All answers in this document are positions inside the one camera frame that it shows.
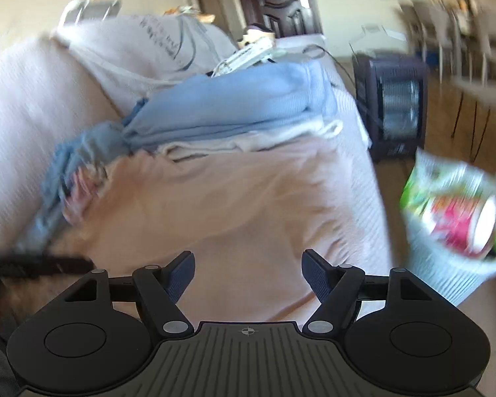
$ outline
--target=folded clothes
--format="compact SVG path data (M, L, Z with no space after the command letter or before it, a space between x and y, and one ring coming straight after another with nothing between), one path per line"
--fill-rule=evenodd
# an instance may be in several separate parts
M336 115L331 83L318 61L265 64L217 78L194 76L138 102L122 123L98 124L58 146L42 185L42 207L16 247L43 250L66 226L62 211L72 175L86 164L107 165L140 149L154 152L164 143L224 139L313 118L332 124ZM262 149L270 147L265 144Z
M228 75L194 76L154 95L123 130L132 151L173 141L223 139L336 115L318 61L264 64Z
M299 124L264 131L250 131L226 139L165 143L158 147L156 153L177 161L190 156L255 152L273 148L302 135L331 139L338 135L342 128L343 123L339 119L326 122L321 116L317 116Z

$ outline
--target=plastic basket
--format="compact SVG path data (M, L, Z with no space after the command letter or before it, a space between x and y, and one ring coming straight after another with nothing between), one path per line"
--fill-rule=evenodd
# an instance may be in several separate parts
M450 252L421 231L413 215L403 212L403 216L410 245L406 268L453 305L496 276L496 259L469 259Z

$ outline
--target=pink blanket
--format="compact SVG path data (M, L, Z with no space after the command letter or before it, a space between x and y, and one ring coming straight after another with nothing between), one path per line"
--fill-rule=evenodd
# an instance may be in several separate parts
M327 141L178 163L140 152L107 170L104 195L54 250L84 254L111 276L192 251L196 274L178 306L195 326L303 324L319 306L301 272L308 248L332 264L389 271L353 223L351 162Z

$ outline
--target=space heater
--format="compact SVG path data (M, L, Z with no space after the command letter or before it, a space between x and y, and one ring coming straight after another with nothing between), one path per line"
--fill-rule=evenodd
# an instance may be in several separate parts
M371 158L412 156L424 147L427 67L399 54L353 58L356 105L371 138Z

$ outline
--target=blue towel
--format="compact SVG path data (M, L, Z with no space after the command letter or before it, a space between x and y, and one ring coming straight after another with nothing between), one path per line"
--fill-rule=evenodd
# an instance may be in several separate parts
M66 227L63 201L82 165L107 165L172 141L226 138L319 115L333 119L336 111L331 83L318 61L268 63L217 78L194 76L141 100L122 123L98 124L58 146L42 184L42 207L16 247L41 251Z
M194 76L154 95L123 131L132 151L173 141L220 139L334 117L336 100L318 61L265 64L217 78Z
M66 227L66 220L62 216L62 202L72 188L72 175L82 165L107 165L118 156L128 155L130 149L123 140L122 130L122 124L102 122L84 131L75 140L56 147L53 161L41 186L42 207L17 241L17 249L39 253L51 242L54 234Z

